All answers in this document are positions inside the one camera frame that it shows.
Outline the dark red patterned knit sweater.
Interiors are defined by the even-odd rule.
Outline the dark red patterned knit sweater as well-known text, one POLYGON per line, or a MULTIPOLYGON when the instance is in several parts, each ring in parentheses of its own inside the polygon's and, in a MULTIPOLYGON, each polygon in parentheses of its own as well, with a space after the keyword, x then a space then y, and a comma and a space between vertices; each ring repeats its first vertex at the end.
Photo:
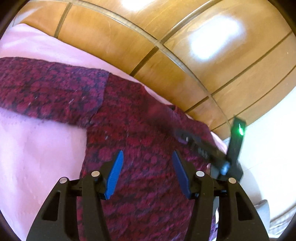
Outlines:
POLYGON ((103 203, 113 240, 185 238, 194 204, 181 192, 171 156, 179 150, 202 171, 207 162, 174 130, 213 144, 206 124, 105 70, 19 57, 1 58, 1 107, 86 129, 81 177, 123 151, 115 193, 103 203))

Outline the wooden panelled headboard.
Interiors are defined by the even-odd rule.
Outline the wooden panelled headboard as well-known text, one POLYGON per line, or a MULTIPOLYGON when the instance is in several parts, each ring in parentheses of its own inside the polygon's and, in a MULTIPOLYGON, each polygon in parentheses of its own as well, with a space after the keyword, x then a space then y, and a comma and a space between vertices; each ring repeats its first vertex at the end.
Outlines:
POLYGON ((269 1, 29 1, 17 24, 119 68, 221 138, 295 87, 295 35, 269 1))

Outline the pink bed sheet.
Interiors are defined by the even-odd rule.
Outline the pink bed sheet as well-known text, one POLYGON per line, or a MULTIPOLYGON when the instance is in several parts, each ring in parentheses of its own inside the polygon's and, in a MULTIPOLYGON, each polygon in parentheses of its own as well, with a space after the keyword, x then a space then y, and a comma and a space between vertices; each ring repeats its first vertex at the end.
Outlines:
MULTIPOLYGON (((157 101, 172 105, 147 86, 116 67, 67 45, 26 24, 6 31, 1 39, 1 58, 19 57, 71 66, 102 69, 141 84, 157 101)), ((222 140, 211 132, 221 151, 222 140)), ((87 131, 84 128, 41 120, 1 107, 1 211, 21 240, 42 203, 63 176, 80 178, 86 154, 87 131)))

